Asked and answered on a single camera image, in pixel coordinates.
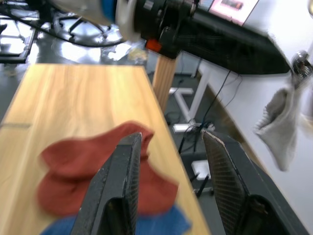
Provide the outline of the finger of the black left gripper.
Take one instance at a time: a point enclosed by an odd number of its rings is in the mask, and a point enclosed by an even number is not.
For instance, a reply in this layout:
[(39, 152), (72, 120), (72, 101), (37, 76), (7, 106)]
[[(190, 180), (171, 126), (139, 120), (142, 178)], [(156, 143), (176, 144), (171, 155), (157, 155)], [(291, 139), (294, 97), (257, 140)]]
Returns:
[(199, 8), (180, 24), (176, 45), (241, 75), (283, 74), (291, 69), (268, 34)]

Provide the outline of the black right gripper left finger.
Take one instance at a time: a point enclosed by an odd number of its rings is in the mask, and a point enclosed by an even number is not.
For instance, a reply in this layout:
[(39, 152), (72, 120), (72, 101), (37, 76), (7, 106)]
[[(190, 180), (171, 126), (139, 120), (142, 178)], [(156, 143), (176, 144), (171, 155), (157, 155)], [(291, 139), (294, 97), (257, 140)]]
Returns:
[(120, 140), (92, 178), (71, 234), (135, 234), (141, 143), (141, 133)]

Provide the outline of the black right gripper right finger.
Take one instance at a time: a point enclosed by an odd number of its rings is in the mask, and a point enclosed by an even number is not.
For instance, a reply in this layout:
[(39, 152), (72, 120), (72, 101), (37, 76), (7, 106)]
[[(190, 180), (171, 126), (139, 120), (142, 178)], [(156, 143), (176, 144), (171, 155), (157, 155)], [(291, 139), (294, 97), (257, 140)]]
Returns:
[(202, 131), (216, 204), (227, 235), (306, 235), (273, 180), (226, 134)]

